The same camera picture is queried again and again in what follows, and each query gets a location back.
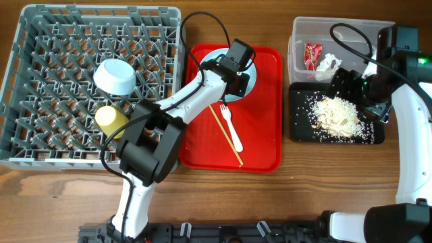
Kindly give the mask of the rice and food scraps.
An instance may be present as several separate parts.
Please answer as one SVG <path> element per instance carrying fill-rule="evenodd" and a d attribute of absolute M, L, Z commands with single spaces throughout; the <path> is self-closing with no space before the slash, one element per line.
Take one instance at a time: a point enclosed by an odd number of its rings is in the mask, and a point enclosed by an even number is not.
<path fill-rule="evenodd" d="M 356 106 L 339 97 L 329 98 L 315 92 L 305 96 L 296 117 L 306 116 L 306 121 L 296 121 L 295 128 L 305 125 L 302 135 L 317 142 L 347 142 L 372 144 L 375 129 L 371 122 L 360 121 Z"/>

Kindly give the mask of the white tissue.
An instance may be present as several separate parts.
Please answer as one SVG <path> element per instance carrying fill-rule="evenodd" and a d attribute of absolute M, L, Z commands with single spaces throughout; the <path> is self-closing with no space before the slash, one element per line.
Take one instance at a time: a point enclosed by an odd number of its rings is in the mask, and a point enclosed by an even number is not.
<path fill-rule="evenodd" d="M 338 59 L 334 54 L 326 54 L 324 60 L 316 68 L 315 80 L 323 81 L 330 79 L 341 64 L 342 60 Z"/>

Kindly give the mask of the wooden chopstick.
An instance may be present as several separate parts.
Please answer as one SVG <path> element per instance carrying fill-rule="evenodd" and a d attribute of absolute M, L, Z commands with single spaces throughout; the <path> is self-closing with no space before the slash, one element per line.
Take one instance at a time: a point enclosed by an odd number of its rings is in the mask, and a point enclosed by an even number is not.
<path fill-rule="evenodd" d="M 239 163 L 239 167 L 242 167 L 242 166 L 244 165 L 243 160 L 241 159 L 241 157 L 239 156 L 237 150 L 235 149 L 234 144 L 233 144 L 232 141 L 230 140 L 230 137 L 229 137 L 229 135 L 227 134 L 227 132 L 225 131 L 225 129 L 224 129 L 224 127 L 223 127 L 221 121 L 219 120 L 219 118 L 218 118 L 218 116 L 217 116 L 217 114 L 216 114 L 216 112 L 214 111 L 214 109 L 212 108 L 211 105 L 209 106 L 209 109 L 211 110 L 211 113 L 213 114 L 213 117 L 215 118 L 215 120 L 216 120 L 216 122 L 217 122 L 219 128 L 221 129 L 223 135 L 225 136 L 225 139 L 227 140 L 227 142 L 228 142 L 228 144 L 229 144 L 231 150 L 232 150 L 233 153 L 235 154 L 235 156 L 236 156 L 236 158 L 237 158 L 237 160 L 238 160 L 238 163 Z"/>

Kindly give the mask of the red snack wrapper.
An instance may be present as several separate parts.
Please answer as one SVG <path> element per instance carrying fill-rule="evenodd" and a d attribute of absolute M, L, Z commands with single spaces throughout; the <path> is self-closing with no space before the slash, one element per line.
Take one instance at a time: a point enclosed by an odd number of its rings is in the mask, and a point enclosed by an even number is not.
<path fill-rule="evenodd" d="M 308 71 L 315 71 L 317 68 L 317 61 L 322 52 L 322 44 L 306 43 L 304 45 L 304 64 Z"/>

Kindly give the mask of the small light blue bowl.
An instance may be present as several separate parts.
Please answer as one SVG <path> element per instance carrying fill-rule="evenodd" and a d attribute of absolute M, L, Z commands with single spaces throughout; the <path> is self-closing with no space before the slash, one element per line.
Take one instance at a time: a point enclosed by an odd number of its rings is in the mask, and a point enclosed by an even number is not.
<path fill-rule="evenodd" d="M 136 87 L 135 69 L 120 59 L 106 59 L 94 73 L 98 88 L 111 95 L 129 95 Z"/>

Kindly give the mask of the yellow plastic cup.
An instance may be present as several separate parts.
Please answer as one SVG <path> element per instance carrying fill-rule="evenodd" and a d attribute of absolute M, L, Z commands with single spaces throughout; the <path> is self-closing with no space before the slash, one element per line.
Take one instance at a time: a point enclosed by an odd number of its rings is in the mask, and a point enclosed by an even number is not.
<path fill-rule="evenodd" d="M 116 130 L 129 122 L 129 119 L 122 112 L 111 106 L 99 108 L 94 118 L 98 127 L 107 137 L 110 137 Z"/>

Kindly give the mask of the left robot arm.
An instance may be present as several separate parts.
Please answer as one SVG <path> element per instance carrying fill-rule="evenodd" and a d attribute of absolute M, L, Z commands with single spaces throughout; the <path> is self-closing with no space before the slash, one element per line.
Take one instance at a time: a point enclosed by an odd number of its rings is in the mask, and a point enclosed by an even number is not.
<path fill-rule="evenodd" d="M 148 223 L 156 185 L 173 169 L 188 124 L 203 110 L 227 95 L 244 97 L 250 80 L 247 69 L 256 51 L 235 39 L 226 53 L 198 64 L 198 73 L 167 99 L 136 104 L 131 120 L 114 133 L 121 134 L 115 154 L 116 175 L 124 181 L 119 209 L 107 225 L 114 242 L 135 242 Z"/>

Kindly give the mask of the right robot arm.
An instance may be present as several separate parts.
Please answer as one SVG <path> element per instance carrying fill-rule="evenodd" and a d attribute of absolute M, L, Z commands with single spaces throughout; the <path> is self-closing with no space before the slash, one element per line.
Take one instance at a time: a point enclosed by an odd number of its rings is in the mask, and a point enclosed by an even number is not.
<path fill-rule="evenodd" d="M 396 203 L 366 213 L 325 211 L 318 237 L 345 242 L 431 241 L 431 56 L 418 47 L 418 30 L 394 24 L 379 31 L 368 54 L 330 37 L 377 68 L 367 78 L 340 68 L 327 96 L 354 103 L 362 121 L 382 122 L 394 109 L 398 123 L 400 178 Z"/>

